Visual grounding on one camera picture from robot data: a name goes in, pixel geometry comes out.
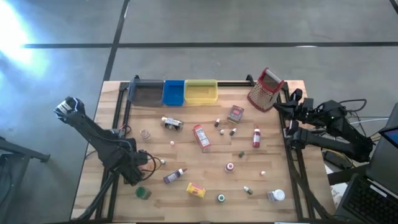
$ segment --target yellow box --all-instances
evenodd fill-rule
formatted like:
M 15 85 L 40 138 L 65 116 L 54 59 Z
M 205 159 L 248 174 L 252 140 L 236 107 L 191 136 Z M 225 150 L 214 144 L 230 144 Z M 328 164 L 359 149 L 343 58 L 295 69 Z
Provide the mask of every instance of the yellow box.
M 187 192 L 203 198 L 206 194 L 206 188 L 189 183 L 187 187 Z
M 184 98 L 187 103 L 215 103 L 218 98 L 217 80 L 186 80 Z

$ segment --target green cup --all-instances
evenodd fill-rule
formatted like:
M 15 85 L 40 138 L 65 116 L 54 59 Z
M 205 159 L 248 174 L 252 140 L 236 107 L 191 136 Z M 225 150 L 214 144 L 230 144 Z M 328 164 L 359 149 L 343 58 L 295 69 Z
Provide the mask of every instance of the green cup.
M 141 198 L 143 200 L 147 200 L 151 194 L 152 194 L 152 192 L 150 190 L 146 189 L 145 187 L 138 187 L 136 190 L 137 198 Z

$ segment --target laptop keyboard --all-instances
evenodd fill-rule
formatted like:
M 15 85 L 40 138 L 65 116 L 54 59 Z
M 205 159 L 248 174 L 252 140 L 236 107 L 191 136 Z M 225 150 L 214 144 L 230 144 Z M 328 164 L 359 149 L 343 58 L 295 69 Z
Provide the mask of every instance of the laptop keyboard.
M 367 223 L 398 223 L 398 203 L 391 197 L 384 197 L 373 190 L 369 182 L 358 179 L 351 189 L 351 197 L 343 206 Z

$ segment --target wooden tabletop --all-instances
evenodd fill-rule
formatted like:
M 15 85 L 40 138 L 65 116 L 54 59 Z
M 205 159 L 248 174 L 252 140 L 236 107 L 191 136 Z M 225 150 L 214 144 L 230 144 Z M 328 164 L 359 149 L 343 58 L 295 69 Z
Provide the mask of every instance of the wooden tabletop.
M 301 80 L 288 81 L 290 92 L 296 88 L 306 91 Z M 120 82 L 104 82 L 98 109 L 95 116 L 102 128 L 111 128 Z M 294 209 L 289 171 L 285 156 L 284 143 L 280 130 L 278 112 L 275 109 L 263 113 L 255 109 L 246 96 L 249 87 L 219 87 L 218 100 L 211 105 L 188 105 L 183 107 L 131 107 L 129 125 L 132 128 L 128 137 L 134 137 L 137 148 L 144 149 L 167 161 L 150 179 L 139 185 L 152 191 L 148 200 L 141 200 L 134 194 L 137 186 L 123 184 L 119 180 L 118 196 L 114 211 L 114 222 L 273 222 L 297 221 Z M 123 118 L 123 99 L 120 119 Z M 232 105 L 244 108 L 239 124 L 226 121 Z M 182 132 L 175 132 L 160 126 L 161 117 L 173 117 L 185 122 Z M 221 119 L 215 128 L 214 122 Z M 201 124 L 212 143 L 210 152 L 202 153 L 193 135 L 193 127 Z M 261 146 L 252 147 L 254 127 L 261 130 Z M 229 136 L 232 128 L 237 128 L 234 136 Z M 139 131 L 148 130 L 150 140 L 143 140 Z M 238 154 L 244 151 L 243 158 Z M 307 146 L 303 151 L 308 181 L 311 191 L 330 213 L 335 207 L 322 155 L 317 147 Z M 232 162 L 234 170 L 226 173 L 224 166 Z M 188 168 L 181 178 L 171 184 L 164 184 L 163 177 L 179 168 Z M 96 154 L 92 154 L 84 163 L 80 178 L 72 217 L 79 216 L 98 193 L 101 184 L 103 166 Z M 205 198 L 188 194 L 185 190 L 189 183 L 207 189 Z M 249 195 L 243 190 L 248 186 L 253 190 Z M 285 200 L 270 202 L 266 193 L 282 189 Z M 224 194 L 226 200 L 216 201 L 218 194 Z M 305 211 L 305 200 L 300 192 Z M 104 213 L 108 211 L 108 200 Z

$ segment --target laptop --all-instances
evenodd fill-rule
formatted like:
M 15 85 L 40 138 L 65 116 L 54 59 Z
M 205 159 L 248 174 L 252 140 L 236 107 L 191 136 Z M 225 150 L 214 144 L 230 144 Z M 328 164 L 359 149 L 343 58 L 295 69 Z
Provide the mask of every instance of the laptop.
M 365 176 L 352 176 L 336 216 L 363 223 L 398 223 L 398 103 L 378 142 Z

